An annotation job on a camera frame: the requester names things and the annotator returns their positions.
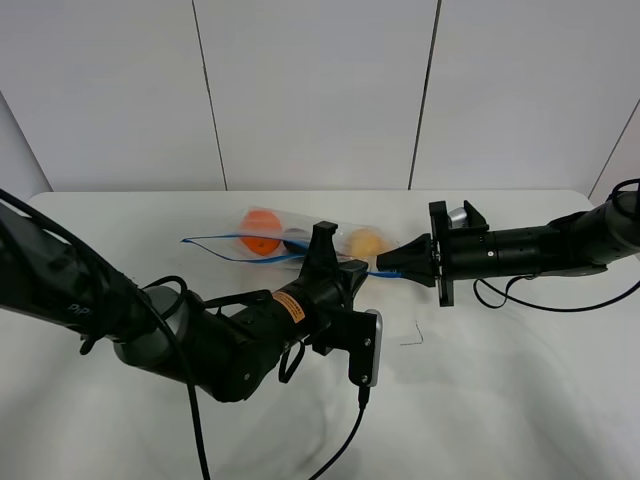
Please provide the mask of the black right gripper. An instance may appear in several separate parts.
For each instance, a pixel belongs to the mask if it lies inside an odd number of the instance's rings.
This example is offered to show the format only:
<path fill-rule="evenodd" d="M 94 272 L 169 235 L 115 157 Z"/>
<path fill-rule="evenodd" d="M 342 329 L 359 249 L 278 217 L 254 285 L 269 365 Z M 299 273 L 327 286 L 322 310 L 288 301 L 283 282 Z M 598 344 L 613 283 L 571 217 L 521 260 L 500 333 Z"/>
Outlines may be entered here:
<path fill-rule="evenodd" d="M 379 271 L 400 273 L 403 279 L 435 288 L 436 277 L 429 274 L 434 258 L 441 307 L 454 305 L 454 281 L 486 278 L 495 272 L 493 234 L 489 230 L 451 229 L 448 213 L 445 201 L 430 203 L 433 240 L 430 234 L 422 234 L 376 258 Z"/>

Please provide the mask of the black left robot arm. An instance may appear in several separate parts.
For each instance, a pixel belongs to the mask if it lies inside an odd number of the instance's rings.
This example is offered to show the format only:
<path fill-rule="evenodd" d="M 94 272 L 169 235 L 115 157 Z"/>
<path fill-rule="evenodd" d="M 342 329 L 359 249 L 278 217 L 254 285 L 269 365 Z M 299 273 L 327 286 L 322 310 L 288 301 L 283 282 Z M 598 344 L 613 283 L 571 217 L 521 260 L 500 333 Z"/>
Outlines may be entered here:
<path fill-rule="evenodd" d="M 178 277 L 145 288 L 10 194 L 1 197 L 1 305 L 80 335 L 87 354 L 113 343 L 125 364 L 195 385 L 220 402 L 248 399 L 270 372 L 288 382 L 307 349 L 349 355 L 356 386 L 375 385 L 381 318 L 353 308 L 367 266 L 342 262 L 336 226 L 317 223 L 299 276 L 277 291 L 203 300 Z"/>

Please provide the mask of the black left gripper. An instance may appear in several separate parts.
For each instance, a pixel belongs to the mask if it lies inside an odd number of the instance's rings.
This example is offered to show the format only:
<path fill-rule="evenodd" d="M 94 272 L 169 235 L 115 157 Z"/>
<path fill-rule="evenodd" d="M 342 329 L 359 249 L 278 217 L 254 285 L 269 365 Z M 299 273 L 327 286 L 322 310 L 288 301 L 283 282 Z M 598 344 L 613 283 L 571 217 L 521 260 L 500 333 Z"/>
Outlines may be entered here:
<path fill-rule="evenodd" d="M 279 306 L 292 311 L 291 339 L 312 347 L 329 326 L 329 310 L 354 311 L 354 299 L 368 276 L 367 262 L 338 259 L 333 244 L 337 228 L 328 221 L 313 226 L 298 277 L 273 294 Z"/>

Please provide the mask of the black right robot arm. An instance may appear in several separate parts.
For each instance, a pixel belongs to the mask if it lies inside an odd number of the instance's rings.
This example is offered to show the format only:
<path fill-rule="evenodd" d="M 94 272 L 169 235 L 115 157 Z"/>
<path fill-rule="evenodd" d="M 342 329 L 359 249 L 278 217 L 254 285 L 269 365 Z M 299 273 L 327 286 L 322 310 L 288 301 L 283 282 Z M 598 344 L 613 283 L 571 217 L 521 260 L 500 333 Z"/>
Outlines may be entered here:
<path fill-rule="evenodd" d="M 380 272 L 436 287 L 442 307 L 454 304 L 454 283 L 497 277 L 599 274 L 639 253 L 639 193 L 613 191 L 590 211 L 546 225 L 492 230 L 468 201 L 453 211 L 429 204 L 431 232 L 376 258 Z"/>

